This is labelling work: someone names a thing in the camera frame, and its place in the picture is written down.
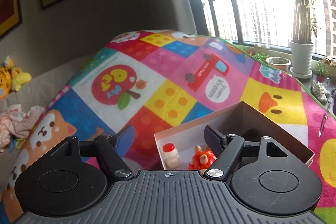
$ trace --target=yellow plush toy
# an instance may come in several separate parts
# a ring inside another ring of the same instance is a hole
[[[0,99],[11,92],[11,75],[5,68],[0,68]]]
[[[23,84],[28,83],[32,79],[29,73],[23,72],[20,68],[17,68],[8,55],[5,60],[5,71],[10,71],[11,73],[11,86],[13,91],[18,91]]]

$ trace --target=open box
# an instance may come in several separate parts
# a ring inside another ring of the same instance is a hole
[[[236,134],[242,136],[249,129],[255,129],[258,132],[258,137],[270,136],[306,165],[309,166],[312,163],[313,151],[247,103],[239,102],[155,134],[157,149],[165,170],[173,169],[165,164],[163,145],[166,143],[175,145],[181,160],[180,165],[175,170],[187,170],[194,155],[194,147],[200,145],[204,149],[206,146],[204,141],[206,125],[213,126],[224,135]]]

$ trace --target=yellow square with orange dots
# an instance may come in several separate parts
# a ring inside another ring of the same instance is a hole
[[[154,33],[147,37],[143,37],[140,40],[145,41],[147,43],[153,44],[157,47],[163,47],[164,45],[167,45],[176,39],[172,39],[171,37],[167,37],[165,35]]]
[[[145,103],[145,107],[172,126],[178,126],[196,104],[196,99],[166,80]]]
[[[240,100],[275,123],[307,125],[301,91],[280,89],[249,78]]]

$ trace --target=patterned play mat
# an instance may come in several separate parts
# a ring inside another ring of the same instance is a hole
[[[325,109],[294,77],[260,64],[223,39],[169,30],[122,34],[71,78],[24,143],[0,214],[5,210],[13,221],[22,213],[13,189],[16,178],[69,135],[90,140],[131,124],[135,141],[127,153],[118,153],[134,169],[160,168],[154,133],[241,100],[316,153],[311,168],[323,181],[323,193],[315,212],[336,223],[334,117],[328,114],[319,135]],[[95,158],[84,160],[97,166]],[[0,222],[8,220],[0,216]]]

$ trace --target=white square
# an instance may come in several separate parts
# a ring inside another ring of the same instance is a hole
[[[278,125],[308,147],[308,126],[288,123],[278,123]]]
[[[95,78],[105,69],[115,65],[127,65],[136,73],[136,81],[144,80],[145,88],[138,89],[136,84],[130,88],[131,92],[140,94],[138,99],[131,97],[126,108],[120,110],[117,104],[106,105],[95,99],[91,87]],[[166,79],[148,68],[139,61],[118,52],[105,60],[100,66],[90,72],[85,78],[74,85],[73,90],[82,100],[115,132],[120,131],[135,113],[149,100],[153,93],[162,85]]]

